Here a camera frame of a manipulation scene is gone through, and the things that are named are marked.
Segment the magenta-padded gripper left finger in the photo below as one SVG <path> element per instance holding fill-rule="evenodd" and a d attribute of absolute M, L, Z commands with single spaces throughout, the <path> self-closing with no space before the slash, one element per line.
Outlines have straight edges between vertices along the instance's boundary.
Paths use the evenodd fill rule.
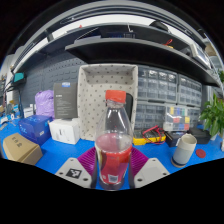
<path fill-rule="evenodd" d="M 78 158 L 68 158 L 56 175 L 84 188 L 95 188 L 97 183 L 97 155 L 94 147 Z"/>

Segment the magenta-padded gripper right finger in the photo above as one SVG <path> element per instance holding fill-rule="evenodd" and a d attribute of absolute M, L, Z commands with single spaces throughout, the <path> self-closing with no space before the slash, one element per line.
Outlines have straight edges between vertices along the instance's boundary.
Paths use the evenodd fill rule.
<path fill-rule="evenodd" d="M 148 158 L 136 148 L 132 148 L 128 181 L 131 189 L 140 188 L 169 175 L 168 170 L 157 158 Z"/>

